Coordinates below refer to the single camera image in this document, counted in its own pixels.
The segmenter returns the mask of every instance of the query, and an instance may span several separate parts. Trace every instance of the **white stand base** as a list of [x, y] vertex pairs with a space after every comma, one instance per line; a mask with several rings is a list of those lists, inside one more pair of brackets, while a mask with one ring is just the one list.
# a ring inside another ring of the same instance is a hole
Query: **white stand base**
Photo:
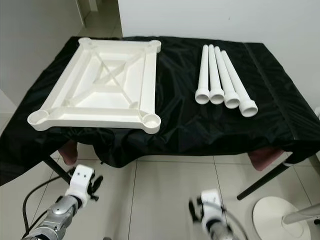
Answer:
[[298, 209], [290, 202], [275, 196], [260, 199], [253, 208], [254, 228], [261, 240], [311, 240], [305, 220], [285, 224], [282, 218]]

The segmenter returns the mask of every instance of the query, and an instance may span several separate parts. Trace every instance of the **table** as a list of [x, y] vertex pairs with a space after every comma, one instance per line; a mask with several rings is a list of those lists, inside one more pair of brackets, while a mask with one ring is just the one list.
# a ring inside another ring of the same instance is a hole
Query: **table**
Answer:
[[[242, 192], [248, 194], [320, 150], [320, 121], [283, 67], [262, 43], [242, 43], [177, 37], [127, 37], [127, 41], [159, 40], [155, 112], [161, 117], [158, 133], [141, 129], [51, 127], [36, 131], [28, 123], [79, 46], [71, 37], [54, 61], [26, 93], [0, 138], [0, 185], [45, 161], [67, 182], [70, 176], [50, 154], [67, 141], [93, 145], [99, 159], [121, 168], [145, 155], [235, 155], [266, 146], [293, 152], [284, 163]], [[258, 106], [251, 118], [224, 104], [199, 105], [198, 86], [202, 46], [213, 44], [228, 53], [243, 85]]]

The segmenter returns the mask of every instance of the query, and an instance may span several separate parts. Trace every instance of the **tile floor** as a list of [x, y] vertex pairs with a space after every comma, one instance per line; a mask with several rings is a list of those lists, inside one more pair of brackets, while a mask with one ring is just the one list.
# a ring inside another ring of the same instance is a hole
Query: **tile floor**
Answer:
[[92, 11], [84, 19], [81, 37], [122, 38], [122, 29], [117, 0], [102, 0], [98, 12]]
[[[9, 115], [0, 115], [0, 132], [9, 119]], [[263, 172], [258, 172], [246, 154], [145, 156], [123, 168], [113, 168], [100, 165], [91, 146], [80, 144], [78, 149], [78, 163], [94, 168], [104, 180], [96, 193], [99, 201], [91, 201], [78, 212], [67, 229], [65, 240], [102, 240], [106, 236], [113, 240], [207, 240], [201, 227], [192, 224], [188, 210], [188, 200], [207, 189], [220, 191], [224, 206], [242, 222], [250, 240], [259, 239], [251, 214], [260, 198], [281, 197], [300, 209], [320, 202], [320, 162], [313, 158], [288, 169], [238, 201], [239, 192], [283, 161], [287, 153]], [[52, 157], [64, 169], [69, 168], [58, 153]], [[40, 163], [0, 187], [0, 239], [20, 239], [24, 232], [24, 197], [35, 186], [55, 176], [55, 172]], [[27, 204], [29, 222], [32, 223], [67, 188], [68, 185], [58, 179], [39, 189]], [[227, 221], [242, 239], [235, 224], [228, 218]], [[312, 221], [309, 226], [312, 240], [319, 239], [320, 227]]]

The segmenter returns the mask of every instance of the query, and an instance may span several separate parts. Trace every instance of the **black metal table leg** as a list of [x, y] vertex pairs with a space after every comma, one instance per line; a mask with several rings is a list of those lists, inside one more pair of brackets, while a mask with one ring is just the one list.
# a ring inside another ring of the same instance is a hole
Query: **black metal table leg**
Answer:
[[270, 172], [268, 172], [266, 175], [264, 175], [262, 178], [260, 178], [250, 187], [248, 187], [246, 190], [241, 192], [236, 198], [238, 200], [244, 199], [246, 196], [250, 195], [255, 190], [257, 190], [258, 188], [260, 188], [261, 186], [269, 182], [271, 179], [275, 178], [280, 173], [284, 172], [286, 169], [291, 167], [291, 165], [300, 163], [313, 154], [315, 154], [315, 152], [313, 151], [312, 152], [294, 152], [284, 162], [280, 163], [278, 166], [276, 166], [274, 169], [272, 169]]
[[71, 176], [55, 161], [52, 157], [48, 156], [43, 161], [52, 168], [63, 180], [70, 184]]

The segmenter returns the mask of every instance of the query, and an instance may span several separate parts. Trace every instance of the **white cylindrical tube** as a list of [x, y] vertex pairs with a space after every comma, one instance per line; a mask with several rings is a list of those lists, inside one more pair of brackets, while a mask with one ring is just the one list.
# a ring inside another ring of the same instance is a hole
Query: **white cylindrical tube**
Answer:
[[257, 107], [255, 101], [250, 99], [250, 97], [249, 97], [243, 83], [241, 82], [241, 79], [239, 78], [239, 76], [235, 70], [235, 67], [231, 63], [230, 58], [229, 58], [228, 54], [226, 53], [226, 51], [222, 51], [221, 54], [222, 54], [226, 69], [227, 69], [229, 76], [231, 78], [233, 87], [234, 87], [236, 93], [240, 97], [239, 109], [240, 109], [241, 114], [247, 118], [256, 115], [258, 112], [258, 107]]
[[214, 47], [214, 53], [224, 91], [224, 104], [228, 109], [235, 109], [239, 106], [239, 96], [232, 85], [228, 70], [218, 46]]
[[210, 99], [209, 92], [209, 63], [208, 63], [208, 45], [202, 48], [202, 57], [200, 65], [198, 89], [195, 92], [195, 101], [198, 104], [206, 104]]
[[213, 104], [221, 104], [225, 99], [225, 93], [221, 88], [215, 49], [212, 44], [209, 45], [209, 74], [210, 74], [210, 101]]

